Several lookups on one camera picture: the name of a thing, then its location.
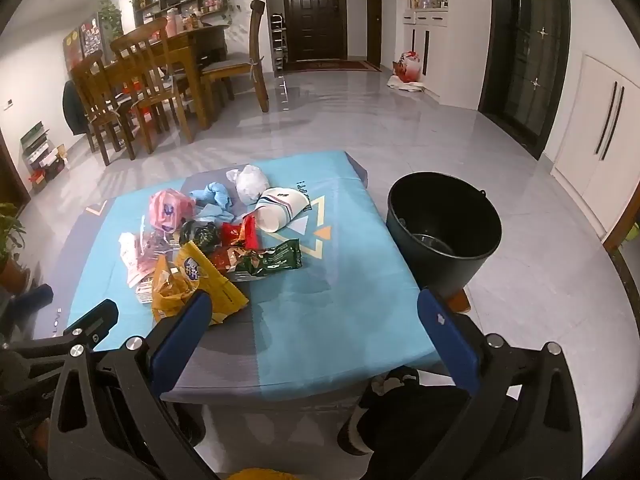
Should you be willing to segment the metal step rack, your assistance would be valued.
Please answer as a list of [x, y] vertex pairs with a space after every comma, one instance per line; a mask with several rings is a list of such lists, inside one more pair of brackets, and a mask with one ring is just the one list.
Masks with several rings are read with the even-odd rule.
[[272, 64], [274, 71], [282, 73], [288, 62], [288, 43], [286, 42], [285, 18], [281, 13], [270, 15], [270, 35], [272, 47]]

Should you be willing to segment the light blue face mask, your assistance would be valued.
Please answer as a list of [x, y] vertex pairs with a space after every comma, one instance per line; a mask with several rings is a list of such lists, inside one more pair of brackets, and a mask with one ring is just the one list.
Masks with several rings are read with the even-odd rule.
[[213, 222], [216, 226], [221, 226], [224, 223], [231, 223], [234, 220], [234, 214], [216, 204], [207, 204], [195, 215], [194, 219], [201, 222]]

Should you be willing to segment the dark green wrapper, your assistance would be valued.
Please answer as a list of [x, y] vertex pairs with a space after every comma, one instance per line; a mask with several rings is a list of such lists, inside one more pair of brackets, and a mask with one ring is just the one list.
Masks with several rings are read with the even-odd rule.
[[183, 223], [179, 233], [179, 244], [193, 242], [205, 255], [211, 254], [221, 245], [219, 229], [214, 222], [188, 220]]

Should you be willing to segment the white plastic bag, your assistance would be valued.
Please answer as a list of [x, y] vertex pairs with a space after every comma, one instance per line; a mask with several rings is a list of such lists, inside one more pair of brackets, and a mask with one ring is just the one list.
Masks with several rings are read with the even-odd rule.
[[226, 177], [235, 185], [236, 194], [244, 205], [256, 203], [262, 193], [271, 188], [266, 175], [254, 165], [246, 165], [242, 170], [228, 170]]

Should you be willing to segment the wooden chair front left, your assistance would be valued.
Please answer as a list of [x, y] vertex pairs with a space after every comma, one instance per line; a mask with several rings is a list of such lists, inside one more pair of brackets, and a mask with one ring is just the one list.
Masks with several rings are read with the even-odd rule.
[[126, 148], [131, 160], [136, 158], [132, 140], [134, 137], [126, 117], [126, 110], [118, 104], [114, 89], [108, 81], [102, 60], [103, 52], [96, 50], [86, 56], [70, 71], [70, 78], [78, 92], [88, 120], [89, 136], [101, 153], [105, 166], [111, 162], [107, 155], [103, 133], [119, 152]]

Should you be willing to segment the black plastic trash bucket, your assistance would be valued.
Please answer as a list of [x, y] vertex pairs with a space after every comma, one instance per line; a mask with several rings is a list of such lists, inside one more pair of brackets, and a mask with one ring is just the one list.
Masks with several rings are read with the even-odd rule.
[[420, 289], [448, 300], [498, 249], [502, 223], [486, 192], [439, 172], [397, 180], [386, 226]]

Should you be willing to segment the clear printed plastic bag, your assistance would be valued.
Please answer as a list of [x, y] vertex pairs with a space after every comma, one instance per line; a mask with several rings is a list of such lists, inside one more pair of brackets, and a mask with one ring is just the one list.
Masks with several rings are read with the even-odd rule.
[[160, 256], [169, 259], [176, 248], [174, 234], [149, 226], [146, 217], [140, 218], [137, 231], [119, 235], [119, 257], [126, 268], [126, 283], [137, 287], [154, 273]]

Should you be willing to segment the red snack wrapper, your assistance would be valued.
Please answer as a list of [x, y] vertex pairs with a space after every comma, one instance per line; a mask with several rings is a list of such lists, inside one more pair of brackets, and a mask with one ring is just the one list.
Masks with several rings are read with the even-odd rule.
[[247, 250], [260, 249], [254, 214], [248, 214], [238, 224], [224, 222], [219, 231], [221, 243], [224, 246], [241, 247]]

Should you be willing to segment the red gift bag on floor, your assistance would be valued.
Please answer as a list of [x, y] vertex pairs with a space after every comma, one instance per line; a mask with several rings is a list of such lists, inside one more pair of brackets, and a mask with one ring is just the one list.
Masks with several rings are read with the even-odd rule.
[[402, 52], [397, 62], [393, 62], [393, 72], [402, 82], [417, 82], [420, 80], [421, 59], [414, 51]]

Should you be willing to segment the green red snack packet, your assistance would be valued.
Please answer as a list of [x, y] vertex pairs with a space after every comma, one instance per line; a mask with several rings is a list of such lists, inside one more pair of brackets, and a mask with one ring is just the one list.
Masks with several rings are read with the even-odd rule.
[[232, 282], [250, 282], [303, 266], [299, 240], [286, 240], [276, 247], [247, 249], [219, 247], [209, 257], [214, 267]]

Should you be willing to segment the black glass door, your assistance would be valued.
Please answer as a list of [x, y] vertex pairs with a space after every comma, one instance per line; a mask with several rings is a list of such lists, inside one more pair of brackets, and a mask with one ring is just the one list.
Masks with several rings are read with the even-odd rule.
[[480, 112], [538, 158], [558, 112], [570, 0], [491, 0]]

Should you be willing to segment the potted green plant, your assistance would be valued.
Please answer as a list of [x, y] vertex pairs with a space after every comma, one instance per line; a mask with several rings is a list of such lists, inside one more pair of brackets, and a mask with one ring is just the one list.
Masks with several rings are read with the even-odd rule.
[[18, 262], [18, 251], [25, 246], [26, 231], [17, 218], [17, 206], [2, 203], [0, 211], [0, 278], [1, 287], [11, 295], [24, 292], [28, 285], [30, 272], [27, 266]]

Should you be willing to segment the yellow snack bag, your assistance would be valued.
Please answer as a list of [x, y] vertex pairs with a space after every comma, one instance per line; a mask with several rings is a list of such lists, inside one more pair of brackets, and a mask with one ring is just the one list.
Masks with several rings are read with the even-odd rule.
[[176, 316], [198, 290], [206, 292], [212, 302], [210, 326], [222, 324], [248, 305], [248, 299], [235, 284], [214, 267], [194, 242], [187, 242], [173, 263], [164, 255], [157, 259], [152, 278], [154, 322]]

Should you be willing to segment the striped white paper cup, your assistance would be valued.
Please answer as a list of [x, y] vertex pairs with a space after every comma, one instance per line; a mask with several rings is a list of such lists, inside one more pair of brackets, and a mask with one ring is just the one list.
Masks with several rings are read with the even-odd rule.
[[268, 233], [277, 232], [309, 204], [308, 197], [296, 188], [268, 188], [255, 204], [256, 226]]

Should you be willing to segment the pink plastic bag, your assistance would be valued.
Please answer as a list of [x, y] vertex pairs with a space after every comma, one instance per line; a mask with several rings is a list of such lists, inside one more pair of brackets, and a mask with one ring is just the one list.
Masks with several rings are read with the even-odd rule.
[[194, 216], [195, 200], [172, 188], [154, 193], [149, 200], [148, 219], [152, 228], [173, 233]]

